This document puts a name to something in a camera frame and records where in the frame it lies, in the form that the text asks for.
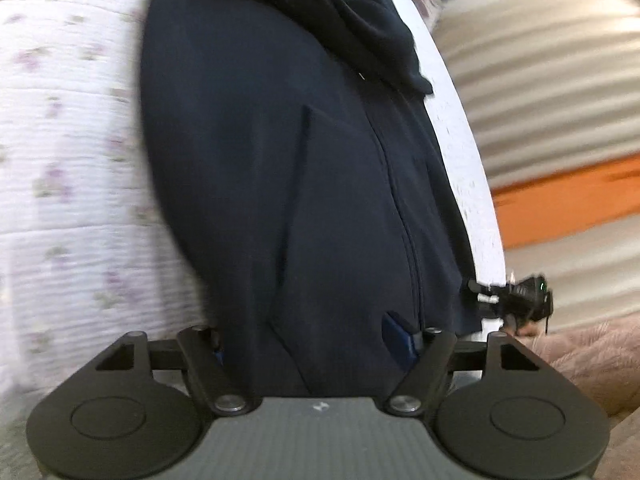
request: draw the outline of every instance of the metal screw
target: metal screw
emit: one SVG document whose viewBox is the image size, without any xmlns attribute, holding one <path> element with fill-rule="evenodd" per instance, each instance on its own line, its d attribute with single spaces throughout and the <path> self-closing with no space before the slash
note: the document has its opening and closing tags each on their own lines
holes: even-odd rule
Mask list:
<svg viewBox="0 0 640 480">
<path fill-rule="evenodd" d="M 415 397 L 409 395 L 398 395 L 392 397 L 389 401 L 389 406 L 392 410 L 398 413 L 413 413 L 420 409 L 422 403 Z"/>
<path fill-rule="evenodd" d="M 246 407 L 246 400 L 239 395 L 223 395 L 216 399 L 216 409 L 224 413 L 235 413 L 244 410 Z"/>
</svg>

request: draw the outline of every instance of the orange fabric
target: orange fabric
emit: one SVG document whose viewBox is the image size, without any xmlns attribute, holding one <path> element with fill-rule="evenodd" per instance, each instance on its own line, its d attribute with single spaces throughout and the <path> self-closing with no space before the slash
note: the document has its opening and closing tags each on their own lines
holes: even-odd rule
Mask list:
<svg viewBox="0 0 640 480">
<path fill-rule="evenodd" d="M 493 193 L 505 249 L 640 213 L 640 153 Z"/>
</svg>

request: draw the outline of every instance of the black mechanical device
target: black mechanical device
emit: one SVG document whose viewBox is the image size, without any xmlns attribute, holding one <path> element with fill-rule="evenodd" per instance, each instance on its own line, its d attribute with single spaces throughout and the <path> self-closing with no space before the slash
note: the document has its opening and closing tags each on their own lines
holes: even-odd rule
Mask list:
<svg viewBox="0 0 640 480">
<path fill-rule="evenodd" d="M 604 412 L 505 332 L 429 330 L 388 399 L 255 398 L 207 326 L 175 340 L 129 332 L 33 410 L 49 480 L 584 480 L 609 439 Z M 186 393 L 154 380 L 180 370 Z M 482 378 L 449 390 L 454 372 Z"/>
</svg>

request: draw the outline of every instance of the quilted fabric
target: quilted fabric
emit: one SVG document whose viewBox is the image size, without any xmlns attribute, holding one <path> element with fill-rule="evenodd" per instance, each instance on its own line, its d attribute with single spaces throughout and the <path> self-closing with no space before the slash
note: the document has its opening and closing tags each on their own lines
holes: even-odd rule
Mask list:
<svg viewBox="0 0 640 480">
<path fill-rule="evenodd" d="M 29 410 L 129 330 L 200 321 L 198 283 L 152 197 L 140 145 L 147 0 L 0 0 L 0 479 L 38 478 Z M 462 105 L 411 0 L 425 102 L 480 280 L 504 280 L 491 196 Z M 494 325 L 488 324 L 487 330 Z"/>
</svg>

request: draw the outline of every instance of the jacket zipper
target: jacket zipper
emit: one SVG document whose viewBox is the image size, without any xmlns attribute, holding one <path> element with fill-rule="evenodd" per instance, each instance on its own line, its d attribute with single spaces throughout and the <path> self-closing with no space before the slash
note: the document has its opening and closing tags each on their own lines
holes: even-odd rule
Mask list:
<svg viewBox="0 0 640 480">
<path fill-rule="evenodd" d="M 366 80 L 362 78 L 363 81 L 358 86 L 366 85 Z M 407 263 L 409 265 L 410 276 L 411 276 L 411 288 L 412 295 L 414 297 L 414 316 L 418 320 L 420 331 L 425 329 L 426 320 L 424 319 L 424 309 L 423 309 L 423 290 L 422 290 L 422 282 L 420 280 L 420 267 L 418 265 L 418 256 L 417 251 L 415 249 L 415 244 L 413 237 L 411 236 L 411 232 L 409 231 L 409 227 L 407 225 L 406 219 L 404 218 L 404 214 L 402 213 L 402 207 L 400 205 L 400 200 L 398 199 L 398 189 L 394 180 L 394 172 L 391 167 L 391 162 L 389 161 L 388 155 L 386 154 L 386 149 L 384 145 L 384 137 L 378 131 L 376 127 L 376 121 L 371 117 L 374 111 L 369 111 L 369 107 L 365 100 L 363 100 L 363 108 L 365 114 L 367 116 L 367 121 L 369 121 L 369 125 L 371 126 L 371 131 L 373 131 L 374 138 L 376 141 L 376 145 L 378 147 L 378 151 L 382 156 L 382 162 L 384 169 L 386 171 L 387 180 L 389 182 L 389 189 L 391 192 L 391 197 L 394 202 L 394 206 L 396 208 L 396 213 L 398 213 L 398 218 L 402 224 L 402 234 L 404 238 L 404 250 L 407 257 Z"/>
</svg>

